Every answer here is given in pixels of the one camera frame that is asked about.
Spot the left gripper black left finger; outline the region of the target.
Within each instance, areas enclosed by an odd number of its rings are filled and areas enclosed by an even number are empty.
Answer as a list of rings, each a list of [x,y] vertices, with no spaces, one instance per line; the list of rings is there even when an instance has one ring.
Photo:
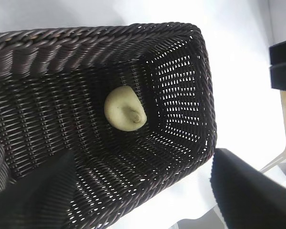
[[[55,154],[0,193],[0,229],[61,229],[75,188],[74,153]]]

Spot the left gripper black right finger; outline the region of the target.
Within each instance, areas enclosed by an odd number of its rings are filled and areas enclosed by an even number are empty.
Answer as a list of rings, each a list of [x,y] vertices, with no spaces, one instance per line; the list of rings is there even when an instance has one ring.
[[[286,189],[229,150],[215,150],[210,182],[229,229],[286,229]]]

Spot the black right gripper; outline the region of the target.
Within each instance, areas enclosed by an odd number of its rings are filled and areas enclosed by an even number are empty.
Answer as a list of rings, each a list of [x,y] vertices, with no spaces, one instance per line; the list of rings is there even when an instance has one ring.
[[[286,41],[269,47],[271,87],[286,91]]]

